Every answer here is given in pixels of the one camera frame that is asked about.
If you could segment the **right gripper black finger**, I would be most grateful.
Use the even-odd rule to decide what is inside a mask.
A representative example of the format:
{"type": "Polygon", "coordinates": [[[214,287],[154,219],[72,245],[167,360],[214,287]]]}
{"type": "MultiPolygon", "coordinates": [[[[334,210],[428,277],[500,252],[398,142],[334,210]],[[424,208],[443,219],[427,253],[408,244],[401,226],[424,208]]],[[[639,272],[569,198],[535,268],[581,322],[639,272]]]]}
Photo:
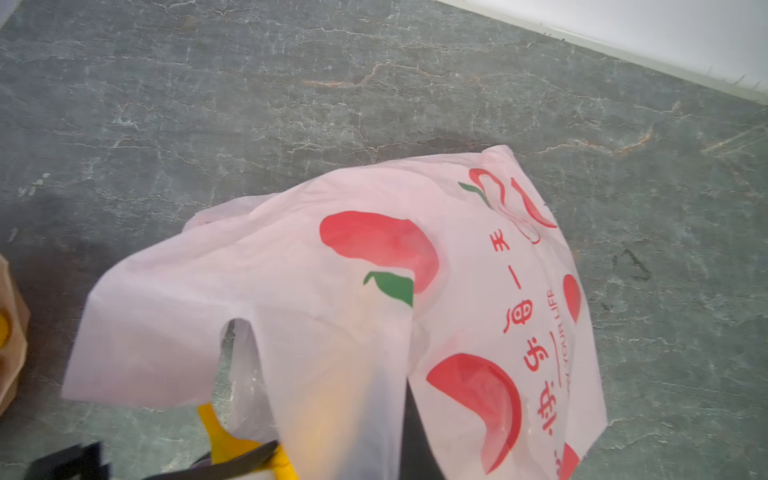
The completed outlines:
{"type": "Polygon", "coordinates": [[[429,446],[409,383],[406,384],[399,479],[444,480],[429,446]]]}

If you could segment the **yellow banana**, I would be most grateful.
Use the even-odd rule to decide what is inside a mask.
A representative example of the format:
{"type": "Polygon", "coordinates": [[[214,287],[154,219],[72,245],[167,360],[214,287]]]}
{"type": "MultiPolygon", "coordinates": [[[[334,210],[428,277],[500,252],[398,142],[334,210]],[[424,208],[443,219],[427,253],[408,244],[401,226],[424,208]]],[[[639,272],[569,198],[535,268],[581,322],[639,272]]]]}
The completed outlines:
{"type": "Polygon", "coordinates": [[[233,436],[222,426],[211,403],[199,406],[197,413],[210,441],[212,465],[224,464],[260,447],[266,447],[267,459],[247,475],[239,476],[239,479],[298,479],[287,453],[280,444],[270,449],[266,443],[233,436]]]}

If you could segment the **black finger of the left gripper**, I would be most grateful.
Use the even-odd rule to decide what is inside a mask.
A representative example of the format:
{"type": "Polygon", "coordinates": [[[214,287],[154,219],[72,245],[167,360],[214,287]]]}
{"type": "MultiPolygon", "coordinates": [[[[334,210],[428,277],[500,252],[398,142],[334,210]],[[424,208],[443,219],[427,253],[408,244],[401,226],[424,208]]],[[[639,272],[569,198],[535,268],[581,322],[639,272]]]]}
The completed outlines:
{"type": "MultiPolygon", "coordinates": [[[[271,441],[224,463],[157,474],[150,479],[244,479],[260,467],[266,467],[277,448],[278,442],[271,441]]],[[[24,479],[110,479],[110,465],[102,462],[101,453],[100,442],[54,452],[33,461],[24,479]]]]}

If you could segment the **pink plastic bag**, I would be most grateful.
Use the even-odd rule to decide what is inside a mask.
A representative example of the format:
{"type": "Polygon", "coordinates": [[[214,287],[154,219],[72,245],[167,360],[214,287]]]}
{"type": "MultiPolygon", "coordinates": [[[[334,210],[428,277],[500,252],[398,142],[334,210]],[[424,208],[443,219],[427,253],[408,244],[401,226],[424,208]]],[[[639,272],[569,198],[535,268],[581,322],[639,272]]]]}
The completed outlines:
{"type": "Polygon", "coordinates": [[[566,479],[607,427],[589,307],[504,145],[343,168],[196,214],[88,295],[62,394],[232,417],[261,377],[302,479],[395,479],[413,398],[447,479],[566,479]]]}

